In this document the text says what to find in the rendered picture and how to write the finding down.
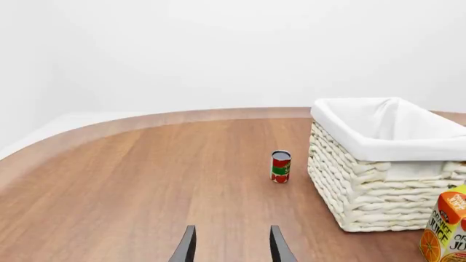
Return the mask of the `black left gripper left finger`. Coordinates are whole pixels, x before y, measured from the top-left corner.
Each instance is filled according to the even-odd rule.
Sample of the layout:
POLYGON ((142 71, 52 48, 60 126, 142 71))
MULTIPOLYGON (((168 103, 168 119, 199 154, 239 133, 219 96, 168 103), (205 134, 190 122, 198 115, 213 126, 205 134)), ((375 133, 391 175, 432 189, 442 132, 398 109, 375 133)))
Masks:
POLYGON ((188 225, 168 262, 194 262, 196 252, 196 227, 188 225))

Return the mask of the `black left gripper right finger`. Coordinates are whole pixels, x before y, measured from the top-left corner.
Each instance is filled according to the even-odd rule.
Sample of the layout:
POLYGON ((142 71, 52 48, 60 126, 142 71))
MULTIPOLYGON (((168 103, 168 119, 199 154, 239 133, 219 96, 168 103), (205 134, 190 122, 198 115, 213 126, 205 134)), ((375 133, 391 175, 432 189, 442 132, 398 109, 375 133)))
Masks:
POLYGON ((272 262, 297 262, 297 259, 286 243, 279 226, 270 226, 269 247, 272 262))

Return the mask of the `white woven basket with liner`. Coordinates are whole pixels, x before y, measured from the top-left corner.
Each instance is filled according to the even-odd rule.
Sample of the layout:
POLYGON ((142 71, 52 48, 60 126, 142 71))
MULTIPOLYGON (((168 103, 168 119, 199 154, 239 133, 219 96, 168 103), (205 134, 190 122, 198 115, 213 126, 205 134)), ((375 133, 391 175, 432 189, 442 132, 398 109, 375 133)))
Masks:
POLYGON ((307 172, 341 229, 423 229, 466 181, 466 122, 401 98, 329 98, 310 111, 307 172))

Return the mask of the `red and green tomato tin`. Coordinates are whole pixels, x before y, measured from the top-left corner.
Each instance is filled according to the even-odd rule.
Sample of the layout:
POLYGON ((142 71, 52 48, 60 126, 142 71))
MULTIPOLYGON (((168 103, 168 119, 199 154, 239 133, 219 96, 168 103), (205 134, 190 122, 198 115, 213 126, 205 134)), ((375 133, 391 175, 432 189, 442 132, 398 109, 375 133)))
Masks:
POLYGON ((275 150, 271 154, 269 178, 274 183, 287 183, 291 169, 291 154, 284 150, 275 150))

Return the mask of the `orange juice carton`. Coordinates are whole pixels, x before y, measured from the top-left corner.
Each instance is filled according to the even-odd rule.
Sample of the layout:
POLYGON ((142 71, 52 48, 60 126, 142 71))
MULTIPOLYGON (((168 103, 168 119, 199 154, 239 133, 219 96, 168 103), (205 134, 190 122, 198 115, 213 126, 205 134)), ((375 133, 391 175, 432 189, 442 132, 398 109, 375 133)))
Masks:
POLYGON ((466 262, 466 185, 440 194, 419 249, 426 262, 466 262))

